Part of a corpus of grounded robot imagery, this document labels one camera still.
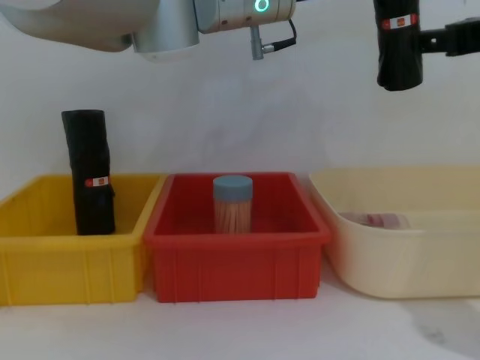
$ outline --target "white wall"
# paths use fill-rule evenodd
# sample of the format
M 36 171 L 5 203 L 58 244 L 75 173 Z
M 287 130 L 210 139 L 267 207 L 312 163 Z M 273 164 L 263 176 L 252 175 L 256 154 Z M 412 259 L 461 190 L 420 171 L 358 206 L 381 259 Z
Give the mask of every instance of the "white wall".
M 480 15 L 421 0 L 424 29 Z M 0 23 L 0 195 L 68 172 L 60 112 L 106 110 L 114 172 L 293 170 L 480 163 L 480 55 L 424 57 L 424 84 L 376 84 L 372 0 L 310 0 L 298 46 L 251 61 L 247 29 L 201 38 L 193 58 L 150 64 L 30 38 Z M 264 41 L 290 35 L 262 27 Z

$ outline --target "black cylindrical object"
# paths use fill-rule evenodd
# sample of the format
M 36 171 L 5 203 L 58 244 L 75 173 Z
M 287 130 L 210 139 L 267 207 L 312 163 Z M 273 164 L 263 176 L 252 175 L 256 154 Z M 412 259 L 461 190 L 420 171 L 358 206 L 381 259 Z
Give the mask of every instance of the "black cylindrical object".
M 391 92 L 423 81 L 419 0 L 373 0 L 378 28 L 378 84 Z
M 114 192 L 110 184 L 110 150 L 105 114 L 101 110 L 61 113 L 67 135 L 73 178 L 78 235 L 115 232 Z

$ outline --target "pink object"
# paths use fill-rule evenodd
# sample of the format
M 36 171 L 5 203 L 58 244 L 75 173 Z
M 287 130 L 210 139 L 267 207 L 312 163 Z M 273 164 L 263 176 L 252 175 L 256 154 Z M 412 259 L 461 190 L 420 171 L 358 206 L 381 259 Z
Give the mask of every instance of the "pink object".
M 366 227 L 377 227 L 389 230 L 408 229 L 410 227 L 407 218 L 400 214 L 358 214 L 354 212 L 344 212 L 340 215 L 347 220 L 365 225 Z

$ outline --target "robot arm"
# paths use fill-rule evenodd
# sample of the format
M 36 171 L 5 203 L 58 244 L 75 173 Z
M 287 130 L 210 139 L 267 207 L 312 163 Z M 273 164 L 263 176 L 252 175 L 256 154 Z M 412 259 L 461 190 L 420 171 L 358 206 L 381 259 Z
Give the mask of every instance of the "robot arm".
M 1 0 L 0 5 L 24 10 L 40 10 L 48 8 L 61 0 Z
M 296 41 L 263 46 L 258 26 L 287 21 L 296 0 L 0 0 L 0 13 L 36 38 L 118 52 L 133 44 L 150 60 L 192 47 L 199 32 L 252 29 L 255 59 Z

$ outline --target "cream plastic bin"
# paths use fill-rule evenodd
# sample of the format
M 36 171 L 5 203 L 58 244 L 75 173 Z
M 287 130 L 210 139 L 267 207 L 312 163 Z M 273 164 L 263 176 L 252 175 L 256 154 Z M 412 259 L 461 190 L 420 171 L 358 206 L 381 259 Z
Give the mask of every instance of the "cream plastic bin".
M 330 223 L 327 245 L 340 278 L 386 299 L 480 296 L 480 167 L 329 169 L 310 176 Z M 340 214 L 393 213 L 403 229 Z

